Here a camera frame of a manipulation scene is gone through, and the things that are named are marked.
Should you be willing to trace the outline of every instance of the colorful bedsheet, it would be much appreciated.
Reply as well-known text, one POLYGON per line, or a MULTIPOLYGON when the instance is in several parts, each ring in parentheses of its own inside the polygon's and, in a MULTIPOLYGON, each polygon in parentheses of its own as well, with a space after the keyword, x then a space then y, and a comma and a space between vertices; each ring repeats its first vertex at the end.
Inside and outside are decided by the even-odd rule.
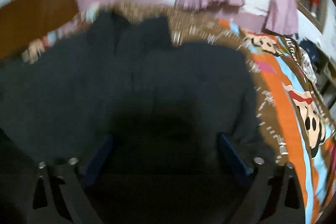
POLYGON ((131 22, 164 14, 169 20, 172 43, 177 47, 188 40, 202 39, 244 52, 246 66, 255 83, 260 132, 274 149, 276 163, 294 164, 303 194, 306 223, 318 219, 334 193, 335 122, 303 70, 300 49, 294 39, 253 33, 201 12, 121 1, 96 5, 78 14, 58 30, 33 41, 22 54, 23 59, 36 62, 58 39, 88 28, 100 10, 115 10, 131 22))

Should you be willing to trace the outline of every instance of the wooden cabinet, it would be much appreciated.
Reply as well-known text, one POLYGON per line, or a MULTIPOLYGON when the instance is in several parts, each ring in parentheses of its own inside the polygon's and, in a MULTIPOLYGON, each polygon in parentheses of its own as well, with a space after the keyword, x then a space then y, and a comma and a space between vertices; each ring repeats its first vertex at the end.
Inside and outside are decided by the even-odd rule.
POLYGON ((76 0, 13 0, 0 9, 0 58, 57 29, 76 13, 76 0))

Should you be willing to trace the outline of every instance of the black metal bracket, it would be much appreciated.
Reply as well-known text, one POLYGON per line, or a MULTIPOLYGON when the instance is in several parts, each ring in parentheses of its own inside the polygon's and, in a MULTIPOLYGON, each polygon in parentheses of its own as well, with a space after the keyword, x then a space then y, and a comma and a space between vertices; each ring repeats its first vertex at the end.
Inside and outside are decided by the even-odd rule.
POLYGON ((76 163, 54 168, 41 163, 33 193, 27 224, 103 224, 77 179, 76 163))
POLYGON ((305 224, 305 207, 294 166, 255 164, 253 184, 228 224, 305 224))

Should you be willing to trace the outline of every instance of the cartoon monkey face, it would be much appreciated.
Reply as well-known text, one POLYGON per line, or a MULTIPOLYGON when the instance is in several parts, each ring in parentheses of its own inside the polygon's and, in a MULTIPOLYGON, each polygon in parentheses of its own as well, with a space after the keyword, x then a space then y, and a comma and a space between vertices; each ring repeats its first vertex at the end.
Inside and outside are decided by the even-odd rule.
POLYGON ((254 46, 261 47, 264 52, 268 52, 277 57, 283 55, 283 53, 275 47, 277 44, 276 41, 268 35, 247 32, 246 37, 251 40, 254 46))
POLYGON ((318 152, 319 146, 325 142, 325 127, 320 120, 320 116, 317 114, 313 99, 309 92, 297 92, 291 85, 288 85, 286 89, 300 111, 309 139, 311 156, 314 158, 318 152))

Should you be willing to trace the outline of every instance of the bolt head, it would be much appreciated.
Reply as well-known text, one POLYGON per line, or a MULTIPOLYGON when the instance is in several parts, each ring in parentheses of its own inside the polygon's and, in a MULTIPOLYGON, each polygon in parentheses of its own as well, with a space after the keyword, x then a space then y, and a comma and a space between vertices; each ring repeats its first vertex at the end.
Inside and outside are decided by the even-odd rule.
POLYGON ((260 157, 255 157, 254 162, 258 165, 263 165, 265 163, 265 161, 260 157))
POLYGON ((47 164, 44 161, 39 163, 39 169, 46 168, 46 166, 47 164))
POLYGON ((74 164, 76 164, 76 163, 78 163, 78 159, 77 159, 77 158, 71 158, 71 159, 69 160, 69 164, 70 164, 70 165, 74 165, 74 164))
POLYGON ((293 169, 294 168, 294 164, 291 163, 290 161, 286 163, 286 166, 290 169, 293 169))

